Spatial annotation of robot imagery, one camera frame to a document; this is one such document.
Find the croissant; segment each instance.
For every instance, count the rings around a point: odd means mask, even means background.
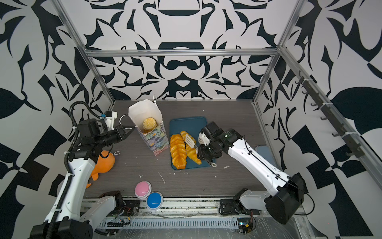
[[[182,131],[182,132],[180,132],[180,134],[182,135],[184,142],[186,141],[186,135],[188,135],[194,141],[194,143],[196,143],[196,140],[194,139],[194,137],[192,137],[186,131]],[[186,153],[187,153],[187,156],[190,159],[192,159],[194,162],[196,162],[197,164],[202,164],[202,161],[197,158],[196,149],[195,148],[191,148],[188,144],[186,144]]]
[[[181,135],[172,135],[170,138],[170,152],[172,164],[176,169],[184,169],[186,167],[186,147]]]

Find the wallpaper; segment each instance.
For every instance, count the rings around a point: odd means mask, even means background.
[[[308,0],[286,46],[343,116],[379,155],[381,143],[382,2]],[[316,236],[382,235],[382,191],[283,59],[260,100],[262,119],[276,157],[300,174],[315,201],[308,216]],[[312,200],[304,198],[306,212]]]
[[[1,238],[28,238],[56,200],[70,105],[109,107],[50,1],[0,1]],[[84,106],[74,117],[88,119]]]
[[[252,99],[270,56],[97,57],[115,99]]]
[[[88,49],[275,48],[296,0],[66,0]]]

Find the white debris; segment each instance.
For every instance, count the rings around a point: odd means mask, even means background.
[[[160,177],[162,178],[163,183],[166,184],[166,182],[165,182],[165,180],[163,179],[162,175],[161,175],[161,174],[159,174],[159,175],[160,175]]]

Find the paper bag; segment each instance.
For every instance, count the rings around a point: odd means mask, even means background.
[[[163,125],[162,113],[154,102],[148,99],[138,101],[129,107],[129,117],[155,156],[168,148],[169,143]],[[158,125],[149,133],[143,133],[143,121],[149,117],[154,118]]]

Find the slotted spatula head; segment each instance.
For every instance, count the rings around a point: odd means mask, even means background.
[[[191,139],[191,137],[189,135],[187,135],[187,134],[186,134],[186,144],[188,144],[188,146],[190,146],[191,148],[195,148],[196,149],[196,153],[197,153],[197,146],[196,146],[196,144]]]

